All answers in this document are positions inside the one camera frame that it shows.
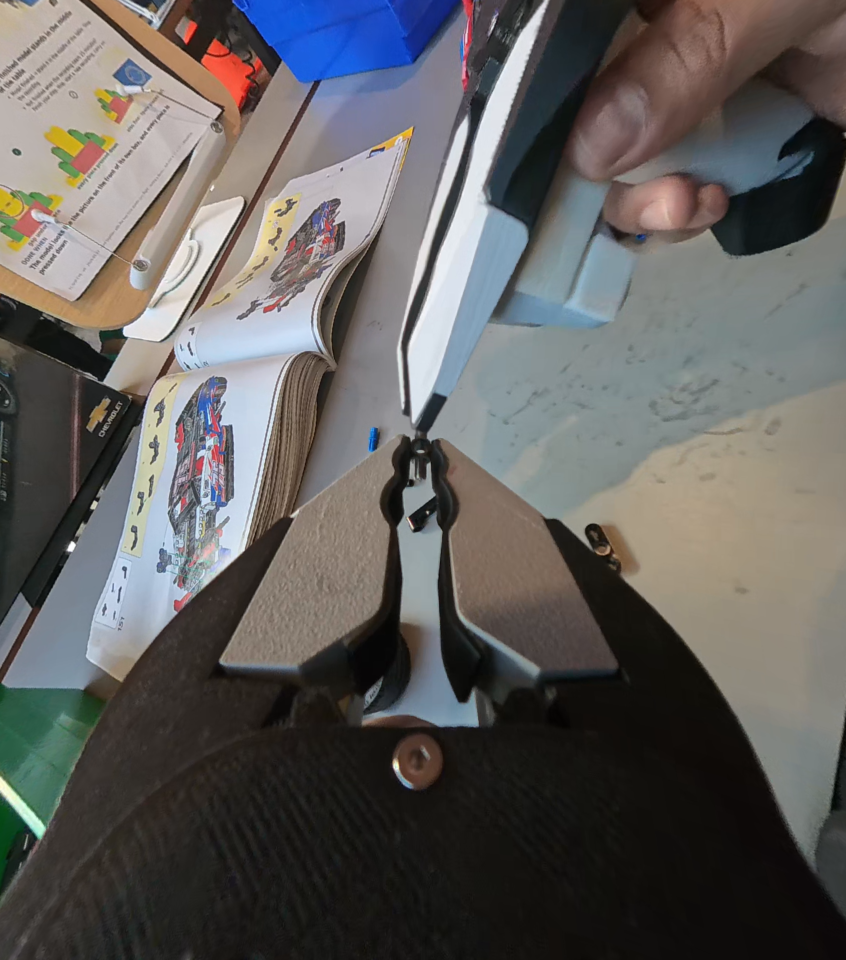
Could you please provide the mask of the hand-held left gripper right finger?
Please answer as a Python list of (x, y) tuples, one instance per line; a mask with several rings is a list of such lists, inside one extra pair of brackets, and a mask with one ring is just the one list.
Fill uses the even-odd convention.
[(543, 515), (456, 446), (431, 443), (443, 665), (460, 702), (480, 691), (613, 678), (619, 662)]

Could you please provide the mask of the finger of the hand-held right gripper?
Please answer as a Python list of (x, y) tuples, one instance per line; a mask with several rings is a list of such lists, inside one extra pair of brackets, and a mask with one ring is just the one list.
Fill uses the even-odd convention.
[(433, 423), (486, 326), (486, 164), (479, 110), (457, 118), (419, 248), (399, 342), (403, 414)]
[(608, 189), (563, 165), (631, 2), (475, 2), (466, 89), (415, 266), (415, 431), (427, 433), (536, 242), (573, 288)]

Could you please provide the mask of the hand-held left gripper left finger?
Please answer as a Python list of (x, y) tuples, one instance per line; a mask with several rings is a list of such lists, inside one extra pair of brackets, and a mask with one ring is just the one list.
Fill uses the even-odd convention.
[(229, 674), (366, 693), (398, 652), (409, 438), (367, 455), (290, 519), (219, 659)]

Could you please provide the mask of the grey desk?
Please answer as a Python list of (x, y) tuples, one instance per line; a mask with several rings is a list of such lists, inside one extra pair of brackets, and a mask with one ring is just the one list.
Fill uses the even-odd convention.
[[(461, 19), (412, 66), (314, 85), (280, 67), (216, 184), (248, 210), (213, 292), (286, 182), (415, 128), (335, 320), (300, 503), (366, 455), (373, 426), (406, 431), (396, 342), (461, 96)], [(576, 534), (604, 527), (741, 719), (810, 857), (846, 711), (846, 173), (802, 244), (656, 246), (604, 327), (489, 325), (434, 433)]]

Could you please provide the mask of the person's right hand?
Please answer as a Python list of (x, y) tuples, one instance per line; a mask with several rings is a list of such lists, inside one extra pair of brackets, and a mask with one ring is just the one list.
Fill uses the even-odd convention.
[(846, 1), (639, 2), (642, 30), (593, 81), (566, 153), (586, 180), (613, 182), (605, 220), (679, 243), (727, 212), (715, 184), (623, 174), (654, 160), (762, 75), (846, 131)]

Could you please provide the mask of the partly built toy car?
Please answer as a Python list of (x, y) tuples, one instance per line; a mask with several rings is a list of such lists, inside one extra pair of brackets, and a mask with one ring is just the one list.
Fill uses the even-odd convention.
[(539, 1), (463, 1), (462, 104), (467, 107), (488, 64), (502, 65)]

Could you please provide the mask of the black rubber toy tyre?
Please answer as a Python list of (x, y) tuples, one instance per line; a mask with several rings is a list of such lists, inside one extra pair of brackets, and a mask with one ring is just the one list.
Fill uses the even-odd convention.
[(400, 632), (392, 662), (363, 696), (364, 717), (383, 714), (402, 698), (411, 678), (411, 668), (411, 652)]

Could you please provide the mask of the blue plastic bin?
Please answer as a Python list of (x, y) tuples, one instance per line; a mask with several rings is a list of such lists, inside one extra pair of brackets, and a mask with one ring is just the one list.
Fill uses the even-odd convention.
[(411, 65), (458, 1), (235, 1), (298, 81)]

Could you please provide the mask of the open instruction booklet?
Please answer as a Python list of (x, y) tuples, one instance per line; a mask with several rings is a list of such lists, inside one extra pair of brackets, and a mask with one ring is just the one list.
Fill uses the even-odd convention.
[(180, 329), (143, 413), (88, 661), (122, 682), (166, 624), (291, 512), (336, 369), (333, 319), (377, 237), (413, 127), (291, 180), (243, 269)]

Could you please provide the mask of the orange object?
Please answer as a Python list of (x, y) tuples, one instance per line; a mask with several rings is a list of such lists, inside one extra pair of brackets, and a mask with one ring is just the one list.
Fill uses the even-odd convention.
[(218, 24), (201, 64), (225, 86), (243, 116), (255, 111), (274, 70), (259, 33), (236, 8)]

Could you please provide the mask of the black toy car box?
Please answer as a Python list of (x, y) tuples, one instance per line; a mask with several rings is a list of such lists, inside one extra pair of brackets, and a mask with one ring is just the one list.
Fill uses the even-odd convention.
[(0, 338), (0, 626), (37, 606), (141, 415), (141, 402)]

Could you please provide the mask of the printed sheet in clear holder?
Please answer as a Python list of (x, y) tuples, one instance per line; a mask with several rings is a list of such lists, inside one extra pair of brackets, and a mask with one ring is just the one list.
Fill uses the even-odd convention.
[(0, 267), (70, 303), (222, 106), (87, 2), (0, 2)]

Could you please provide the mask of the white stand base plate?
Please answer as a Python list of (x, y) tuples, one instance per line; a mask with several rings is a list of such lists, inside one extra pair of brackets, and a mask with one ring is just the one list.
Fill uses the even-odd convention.
[(165, 342), (191, 313), (229, 240), (245, 200), (228, 198), (197, 211), (141, 316), (126, 325), (127, 339)]

